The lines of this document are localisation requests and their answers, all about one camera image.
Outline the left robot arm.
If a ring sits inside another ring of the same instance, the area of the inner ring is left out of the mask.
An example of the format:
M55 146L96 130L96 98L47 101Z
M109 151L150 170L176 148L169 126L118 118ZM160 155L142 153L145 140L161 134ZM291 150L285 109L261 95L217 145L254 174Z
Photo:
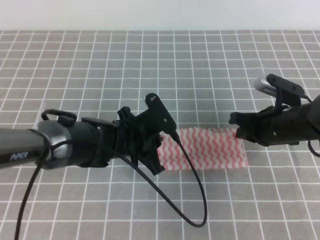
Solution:
M0 130L0 167L35 163L45 170L77 166L105 168L118 156L142 163L153 175L165 170L157 149L160 129L151 125L149 110L133 115L124 106L112 122L93 117L80 121L74 113L47 109L37 129Z

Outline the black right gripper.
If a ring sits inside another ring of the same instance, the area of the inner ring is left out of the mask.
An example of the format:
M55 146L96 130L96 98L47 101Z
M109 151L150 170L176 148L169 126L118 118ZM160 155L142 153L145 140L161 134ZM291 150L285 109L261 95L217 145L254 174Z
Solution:
M232 112L228 123L239 126L235 135L238 139L252 143L260 141L266 146L320 139L320 106L318 104L291 107L283 110L279 115L261 120L259 118L258 113Z

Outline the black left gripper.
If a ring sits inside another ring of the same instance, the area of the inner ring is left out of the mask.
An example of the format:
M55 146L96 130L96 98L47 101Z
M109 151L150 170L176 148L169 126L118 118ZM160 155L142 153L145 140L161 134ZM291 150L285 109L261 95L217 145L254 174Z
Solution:
M151 121L147 120L145 111L135 116L129 107L124 106L117 112L119 120L97 121L100 131L98 167L108 166L109 161L120 154L130 157L131 163L136 167L141 162L154 176L165 170L157 153L163 139L160 132L153 128Z

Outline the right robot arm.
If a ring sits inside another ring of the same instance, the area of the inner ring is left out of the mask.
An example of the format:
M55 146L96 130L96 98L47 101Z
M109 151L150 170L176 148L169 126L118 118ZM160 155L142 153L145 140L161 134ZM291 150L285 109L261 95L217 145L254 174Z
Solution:
M319 140L320 98L292 107L269 106L259 112L233 112L228 122L238 126L237 138L264 147Z

